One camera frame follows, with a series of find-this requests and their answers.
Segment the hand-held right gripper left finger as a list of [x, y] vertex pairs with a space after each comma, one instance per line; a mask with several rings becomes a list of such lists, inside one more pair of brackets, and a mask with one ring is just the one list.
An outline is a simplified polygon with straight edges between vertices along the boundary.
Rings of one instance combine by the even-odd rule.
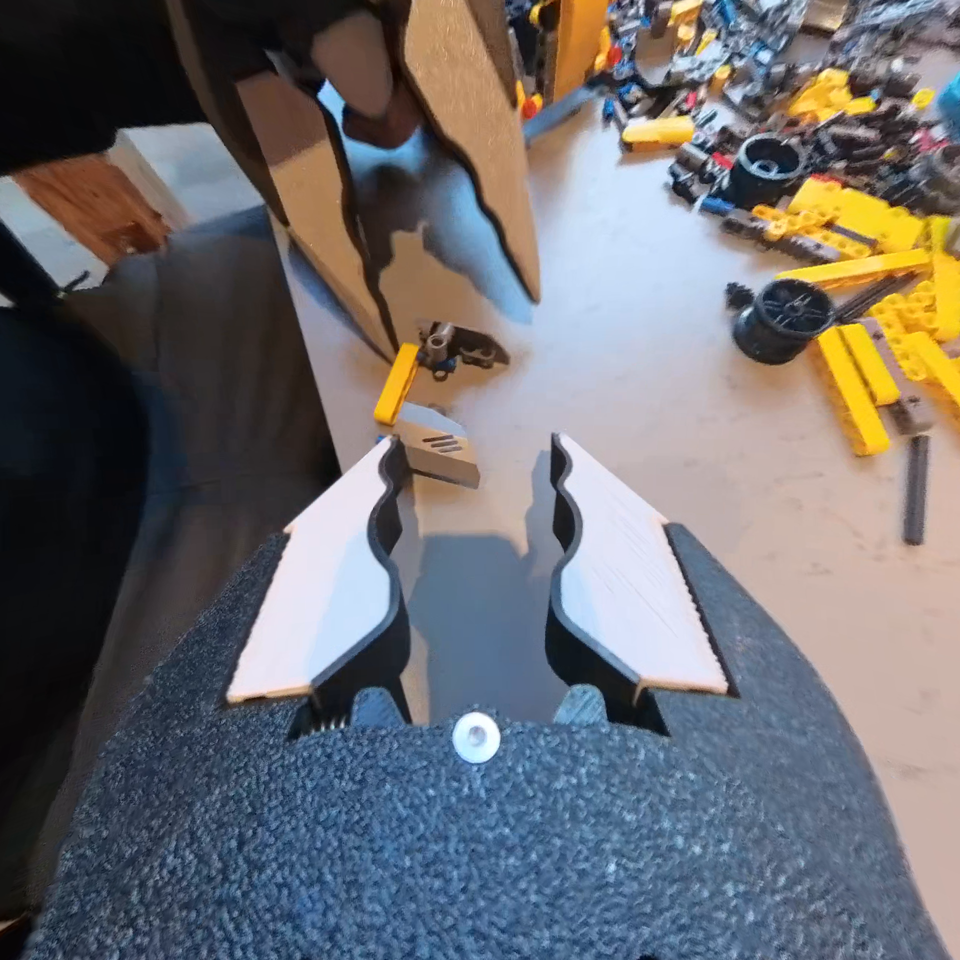
[[411, 633], [392, 553], [409, 476], [402, 442], [382, 438], [286, 527], [229, 704], [308, 694], [346, 702], [399, 682]]

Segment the grey desk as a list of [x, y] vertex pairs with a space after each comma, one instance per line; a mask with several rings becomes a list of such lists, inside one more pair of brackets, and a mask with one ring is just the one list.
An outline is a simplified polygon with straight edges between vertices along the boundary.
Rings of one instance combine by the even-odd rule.
[[431, 138], [347, 142], [356, 208], [396, 330], [486, 330], [510, 365], [419, 376], [471, 440], [477, 490], [415, 477], [392, 556], [412, 628], [414, 723], [485, 705], [546, 721], [565, 686], [545, 654], [551, 435], [683, 524], [821, 675], [893, 811], [926, 909], [958, 958], [958, 431], [934, 409], [925, 541], [903, 542], [906, 444], [858, 458], [807, 354], [734, 345], [728, 282], [790, 266], [630, 157], [588, 93], [528, 133], [542, 298], [530, 302], [466, 172]]

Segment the small grey toy connector piece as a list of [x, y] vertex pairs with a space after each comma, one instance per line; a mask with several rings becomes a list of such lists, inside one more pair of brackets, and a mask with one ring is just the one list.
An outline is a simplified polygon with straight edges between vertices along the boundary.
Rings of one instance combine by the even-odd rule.
[[413, 474], [479, 488], [481, 474], [466, 430], [443, 412], [406, 400], [388, 432], [401, 443]]

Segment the black toy wheel rim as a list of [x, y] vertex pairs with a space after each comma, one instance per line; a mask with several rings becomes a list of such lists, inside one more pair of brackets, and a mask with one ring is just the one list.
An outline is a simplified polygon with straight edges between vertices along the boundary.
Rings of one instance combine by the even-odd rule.
[[774, 133], [756, 134], [736, 154], [725, 198], [744, 210], [773, 207], [798, 186], [807, 170], [808, 155], [801, 146]]

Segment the person's left hand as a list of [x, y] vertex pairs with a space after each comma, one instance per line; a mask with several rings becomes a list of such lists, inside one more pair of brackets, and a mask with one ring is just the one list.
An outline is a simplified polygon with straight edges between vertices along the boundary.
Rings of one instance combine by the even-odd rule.
[[354, 8], [318, 30], [309, 56], [342, 99], [342, 132], [379, 150], [402, 147], [422, 124], [418, 103], [397, 76], [381, 18]]

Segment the black toy axle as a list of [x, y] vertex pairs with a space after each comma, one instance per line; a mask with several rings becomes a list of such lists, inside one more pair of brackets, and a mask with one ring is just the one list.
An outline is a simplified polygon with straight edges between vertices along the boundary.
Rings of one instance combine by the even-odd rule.
[[930, 472], [930, 435], [910, 438], [907, 450], [902, 539], [906, 546], [926, 540]]

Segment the pile of yellow toy beams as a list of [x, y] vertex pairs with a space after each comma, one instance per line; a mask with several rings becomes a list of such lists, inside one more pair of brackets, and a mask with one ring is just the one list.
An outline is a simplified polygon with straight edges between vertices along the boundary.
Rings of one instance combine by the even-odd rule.
[[834, 324], [809, 347], [858, 457], [889, 448], [883, 410], [903, 434], [928, 434], [927, 391], [958, 422], [958, 138], [928, 116], [934, 99], [910, 73], [822, 70], [764, 131], [806, 152], [798, 186], [724, 223], [808, 263], [773, 281], [833, 300]]

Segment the yellow toy vehicle model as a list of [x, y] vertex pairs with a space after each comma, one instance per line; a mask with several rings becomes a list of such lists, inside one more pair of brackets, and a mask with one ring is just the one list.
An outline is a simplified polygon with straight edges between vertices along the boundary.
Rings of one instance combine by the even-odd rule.
[[507, 1], [511, 90], [526, 146], [576, 114], [609, 66], [604, 1]]

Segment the short yellow toy beam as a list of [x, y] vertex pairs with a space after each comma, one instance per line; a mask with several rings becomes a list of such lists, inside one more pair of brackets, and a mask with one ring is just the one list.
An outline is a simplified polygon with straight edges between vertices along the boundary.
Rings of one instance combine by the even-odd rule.
[[374, 420], [379, 425], [392, 427], [397, 422], [421, 367], [420, 353], [419, 345], [414, 342], [400, 346], [374, 407]]

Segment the black metal pole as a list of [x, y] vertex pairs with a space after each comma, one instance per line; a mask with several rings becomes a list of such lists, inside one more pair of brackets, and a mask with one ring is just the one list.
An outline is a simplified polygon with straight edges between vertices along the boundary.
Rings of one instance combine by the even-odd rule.
[[14, 307], [50, 306], [70, 288], [54, 282], [40, 262], [1, 222], [1, 295]]

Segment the black spoked toy wheel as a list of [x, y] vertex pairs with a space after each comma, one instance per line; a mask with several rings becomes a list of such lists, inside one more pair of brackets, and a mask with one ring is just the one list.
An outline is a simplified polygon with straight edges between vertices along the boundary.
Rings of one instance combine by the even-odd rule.
[[835, 319], [834, 301], [826, 291], [798, 279], [777, 279], [740, 311], [731, 333], [748, 359], [783, 366], [797, 359]]

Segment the yellow curved toy panel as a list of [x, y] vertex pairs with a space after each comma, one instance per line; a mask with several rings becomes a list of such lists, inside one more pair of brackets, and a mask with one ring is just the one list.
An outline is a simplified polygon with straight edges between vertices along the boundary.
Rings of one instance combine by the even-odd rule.
[[633, 153], [677, 149], [690, 143], [697, 132], [690, 115], [675, 115], [631, 121], [624, 126], [620, 142]]

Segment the grey toy plate with blue pins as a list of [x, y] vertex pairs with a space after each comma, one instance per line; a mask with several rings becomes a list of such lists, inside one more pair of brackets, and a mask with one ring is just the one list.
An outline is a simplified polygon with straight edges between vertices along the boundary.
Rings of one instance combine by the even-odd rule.
[[462, 366], [490, 370], [511, 363], [510, 354], [495, 338], [451, 322], [422, 323], [418, 341], [416, 361], [437, 382], [447, 380]]

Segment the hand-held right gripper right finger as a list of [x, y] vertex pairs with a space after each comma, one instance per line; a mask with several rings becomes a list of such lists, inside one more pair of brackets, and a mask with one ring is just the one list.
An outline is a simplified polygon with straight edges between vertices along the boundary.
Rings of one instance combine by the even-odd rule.
[[668, 534], [667, 519], [563, 432], [550, 438], [546, 656], [570, 687], [636, 706], [648, 690], [726, 697], [732, 684]]

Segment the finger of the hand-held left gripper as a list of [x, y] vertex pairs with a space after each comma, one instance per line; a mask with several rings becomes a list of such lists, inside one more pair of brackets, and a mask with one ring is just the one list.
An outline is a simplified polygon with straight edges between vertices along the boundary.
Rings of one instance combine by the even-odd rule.
[[415, 1], [401, 62], [428, 121], [469, 175], [478, 207], [530, 301], [542, 298], [522, 123], [470, 2]]
[[272, 71], [239, 80], [235, 87], [287, 233], [366, 342], [393, 360], [397, 335], [373, 278], [332, 115], [317, 98]]

